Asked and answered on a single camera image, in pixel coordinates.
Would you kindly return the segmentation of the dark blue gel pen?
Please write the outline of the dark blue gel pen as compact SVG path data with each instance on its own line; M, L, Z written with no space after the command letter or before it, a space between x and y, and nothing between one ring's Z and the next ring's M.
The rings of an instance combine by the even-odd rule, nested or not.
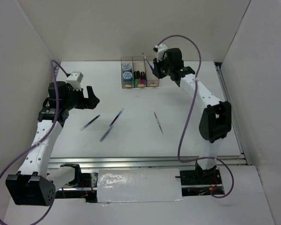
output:
M121 108L121 110L118 112L118 114L116 115L116 117L112 120L112 122L110 123L110 127L113 126L113 124L115 123L115 121L119 118L119 116L122 114L122 112L124 111L124 108Z

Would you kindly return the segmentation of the light blue clear pen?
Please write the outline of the light blue clear pen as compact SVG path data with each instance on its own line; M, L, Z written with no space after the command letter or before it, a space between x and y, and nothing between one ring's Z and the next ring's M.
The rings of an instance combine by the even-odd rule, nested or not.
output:
M89 121L87 124L85 124L83 127L80 128L80 131L83 131L86 129L90 124L92 124L95 120L97 120L100 117L100 114L98 114L96 117L94 117L91 121Z

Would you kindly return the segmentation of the purple capped black highlighter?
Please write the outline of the purple capped black highlighter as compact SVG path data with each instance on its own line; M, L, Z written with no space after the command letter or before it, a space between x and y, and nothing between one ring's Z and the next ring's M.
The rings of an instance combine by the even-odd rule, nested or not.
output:
M141 72L140 73L140 78L141 78L141 83L146 86L147 85L147 78L146 78L146 73L145 72Z

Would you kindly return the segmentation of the green capped black highlighter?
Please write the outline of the green capped black highlighter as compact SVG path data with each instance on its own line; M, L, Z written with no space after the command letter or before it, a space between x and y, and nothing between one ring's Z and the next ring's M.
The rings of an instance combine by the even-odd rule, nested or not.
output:
M134 71L133 77L134 77L134 86L137 87L138 84L139 84L140 72L139 71Z

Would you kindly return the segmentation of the thin black white pen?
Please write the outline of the thin black white pen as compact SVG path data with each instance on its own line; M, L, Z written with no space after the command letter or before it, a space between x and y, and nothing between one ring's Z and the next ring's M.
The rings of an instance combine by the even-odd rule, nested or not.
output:
M163 130L162 130L162 127L161 127L160 121L159 121L159 119L158 119L158 117L157 117L157 115L156 115L155 111L154 111L154 116L155 116L156 122L157 122L157 124L158 124L158 126L159 126L159 129L160 129L161 133L163 134Z

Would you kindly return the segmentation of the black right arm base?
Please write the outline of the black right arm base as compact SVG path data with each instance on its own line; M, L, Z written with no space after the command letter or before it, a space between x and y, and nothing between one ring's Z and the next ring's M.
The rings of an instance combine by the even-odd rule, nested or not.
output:
M214 195L224 194L219 170L204 178L199 178L194 170L180 170L180 175L176 178L181 181L182 196L210 195L212 190Z

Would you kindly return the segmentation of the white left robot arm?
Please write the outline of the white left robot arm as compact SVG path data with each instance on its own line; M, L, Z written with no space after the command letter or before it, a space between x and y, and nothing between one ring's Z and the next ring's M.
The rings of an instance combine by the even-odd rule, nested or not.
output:
M56 192L64 185L72 187L92 186L94 178L82 173L78 164L62 164L56 172L48 173L48 164L55 142L60 135L69 111L72 109L94 109L100 102L92 87L87 86L88 97L83 90L63 81L52 82L48 97L38 114L37 132L18 172L8 175L6 186L16 205L49 206Z

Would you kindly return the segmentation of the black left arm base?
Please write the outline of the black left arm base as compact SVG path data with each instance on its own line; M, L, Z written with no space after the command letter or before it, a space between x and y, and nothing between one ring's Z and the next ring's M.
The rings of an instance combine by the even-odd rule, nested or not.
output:
M97 172L81 173L77 180L66 183L56 193L56 199L82 199L97 202Z

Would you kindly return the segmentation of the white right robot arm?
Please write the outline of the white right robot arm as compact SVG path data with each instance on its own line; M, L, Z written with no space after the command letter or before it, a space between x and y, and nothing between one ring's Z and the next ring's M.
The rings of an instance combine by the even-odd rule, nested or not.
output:
M153 74L159 79L169 76L192 97L192 106L201 111L199 133L206 145L195 163L195 179L198 183L205 184L216 171L220 145L232 128L231 104L212 94L196 77L196 72L184 65L179 48L159 44L153 50L156 53Z

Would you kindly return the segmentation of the right clear storage bin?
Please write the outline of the right clear storage bin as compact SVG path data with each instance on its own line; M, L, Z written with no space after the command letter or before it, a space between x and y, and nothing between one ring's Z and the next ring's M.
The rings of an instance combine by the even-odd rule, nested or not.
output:
M151 65L153 65L154 56L146 56ZM146 69L146 78L147 78L147 87L159 87L159 79L152 73L148 63L145 61L145 69Z

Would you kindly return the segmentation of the clear storage bin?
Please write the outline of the clear storage bin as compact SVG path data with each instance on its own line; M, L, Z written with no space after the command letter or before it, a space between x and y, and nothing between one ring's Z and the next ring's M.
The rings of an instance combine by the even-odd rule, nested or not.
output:
M146 56L151 65L153 65L154 56ZM159 79L152 73L148 63L145 61L145 69L146 69L146 78L147 78L147 87L159 87Z
M123 89L133 88L133 58L121 57L121 84Z
M134 73L134 71L139 71L140 73L143 71L143 72L146 73L145 59L143 58L143 56L133 56L133 73ZM134 87L135 88L143 88L143 87L146 87L146 86L138 84L137 87L135 87L135 86Z

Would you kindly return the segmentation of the middle clear storage bin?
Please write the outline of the middle clear storage bin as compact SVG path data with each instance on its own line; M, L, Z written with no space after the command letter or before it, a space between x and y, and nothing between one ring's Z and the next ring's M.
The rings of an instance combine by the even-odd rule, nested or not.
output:
M134 73L134 71L139 71L140 73L143 71L143 72L146 73L145 59L143 58L143 56L133 56L133 73ZM146 86L138 84L137 87L135 87L135 86L134 87L135 88L143 88L143 87L146 87Z

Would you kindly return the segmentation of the left clear storage bin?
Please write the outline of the left clear storage bin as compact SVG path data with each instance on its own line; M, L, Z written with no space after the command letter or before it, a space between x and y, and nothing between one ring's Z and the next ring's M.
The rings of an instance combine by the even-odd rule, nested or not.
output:
M123 89L133 88L133 58L121 57L121 84Z

